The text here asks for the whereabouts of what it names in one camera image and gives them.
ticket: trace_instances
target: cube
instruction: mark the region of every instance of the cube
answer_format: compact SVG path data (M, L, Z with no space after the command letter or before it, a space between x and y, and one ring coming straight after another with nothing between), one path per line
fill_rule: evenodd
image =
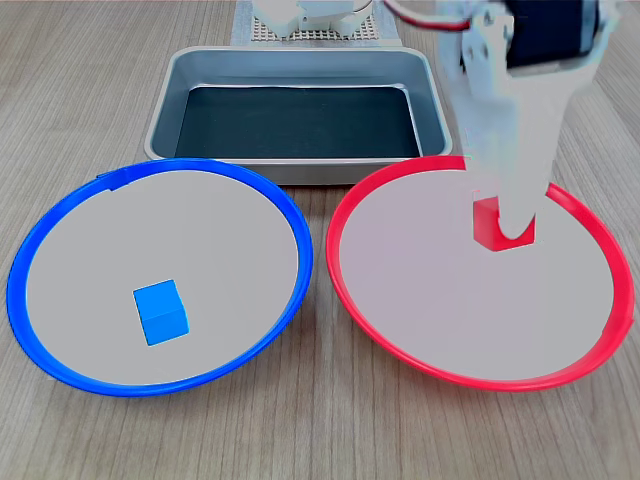
M140 288L133 297L150 347L189 333L187 313L173 280Z
M516 247L531 245L535 240L536 219L525 232L513 240L505 237L498 223L500 218L498 197L485 198L473 202L473 238L492 252L501 252Z

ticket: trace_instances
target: red rim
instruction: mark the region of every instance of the red rim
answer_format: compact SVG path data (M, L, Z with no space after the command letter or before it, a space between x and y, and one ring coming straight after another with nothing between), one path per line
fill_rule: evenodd
M580 360L556 373L518 381L493 381L465 377L428 365L391 344L364 318L349 295L340 268L340 239L351 212L371 192L400 177L436 170L465 170L462 156L434 156L407 160L385 167L353 187L342 200L329 224L327 266L338 297L360 327L385 350L400 360L442 380L466 387L503 392L527 392L559 387L571 383L602 366L615 353L633 325L634 288L629 264L607 227L576 198L551 184L547 196L567 210L593 236L611 269L613 307L600 340Z

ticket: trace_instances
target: wooden table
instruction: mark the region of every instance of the wooden table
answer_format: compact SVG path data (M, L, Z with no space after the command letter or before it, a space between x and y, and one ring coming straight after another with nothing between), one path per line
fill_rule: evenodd
M228 44L234 7L0 3L3 289L51 206L97 174L145 160L169 57ZM629 4L595 84L571 103L555 170L613 231L638 285L639 29L640 4ZM399 30L434 62L433 34ZM637 327L604 367L557 390L495 394L435 380L374 345L333 291L325 234L345 190L289 192L316 249L309 294L271 347L217 382L148 399L77 391L25 356L3 308L0 477L640 479Z

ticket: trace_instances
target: gray tray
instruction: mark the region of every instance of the gray tray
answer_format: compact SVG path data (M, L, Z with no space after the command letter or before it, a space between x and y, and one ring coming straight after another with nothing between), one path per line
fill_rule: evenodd
M185 132L182 131L183 125L187 128L194 125L193 120L185 121L187 102L192 90L206 87L218 90L236 89L236 98L237 89L257 87L399 89L406 98L407 115L410 118L405 123L411 131L405 134L410 134L415 139L416 153L446 155L451 151L451 137L433 76L426 57L420 52L404 47L191 47L177 52L170 60L145 142L145 152L149 158L171 158L175 157L177 152L181 153L180 156L190 156L184 154L190 150L184 148ZM313 114L305 116L302 112L292 118L278 108L273 110L270 117L273 119L273 125L277 125L279 129L279 136L284 135L286 138L289 128L292 141L300 143L300 125L304 125L305 122L311 125ZM344 119L337 120L342 121L340 128L344 131ZM370 119L367 121L370 126L376 126ZM327 122L327 129L333 126ZM253 138L250 135L252 132L248 133L247 138ZM376 135L375 128L372 128L371 141L376 141L376 137L379 135ZM242 142L238 142L238 145L239 151L247 151L246 143L242 145ZM305 158L281 158L280 155L280 158L240 158L238 155L228 154L226 157L229 158L216 157L216 160L250 168L280 185L348 185L360 181L383 166L408 158L389 156L388 153L383 158L377 158L378 156L367 154L365 158L336 158L333 155L333 158L311 158L310 155L305 155Z

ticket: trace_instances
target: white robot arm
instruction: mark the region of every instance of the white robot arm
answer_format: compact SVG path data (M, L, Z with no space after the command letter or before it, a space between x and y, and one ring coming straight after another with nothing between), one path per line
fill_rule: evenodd
M280 38L297 30L335 30L348 37L371 15L373 0L253 0L253 9Z
M467 169L495 180L476 200L497 196L501 233L521 237L549 187L566 107L593 79L617 25L617 10L601 1L599 29L587 56L531 72L507 70L514 18L501 3L439 1L439 15L430 17L386 2L409 23L442 31L438 57Z

